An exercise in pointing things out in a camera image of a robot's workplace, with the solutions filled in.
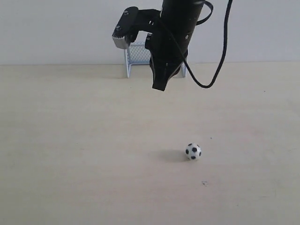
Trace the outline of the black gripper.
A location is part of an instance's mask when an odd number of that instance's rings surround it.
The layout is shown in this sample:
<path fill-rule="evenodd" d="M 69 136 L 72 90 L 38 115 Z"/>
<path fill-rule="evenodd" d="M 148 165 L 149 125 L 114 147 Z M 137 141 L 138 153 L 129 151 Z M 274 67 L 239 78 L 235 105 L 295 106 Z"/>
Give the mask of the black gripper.
<path fill-rule="evenodd" d="M 202 0 L 164 0 L 154 18 L 154 31 L 147 36 L 150 51 L 152 88 L 165 91 L 168 81 L 177 75 L 203 8 Z"/>

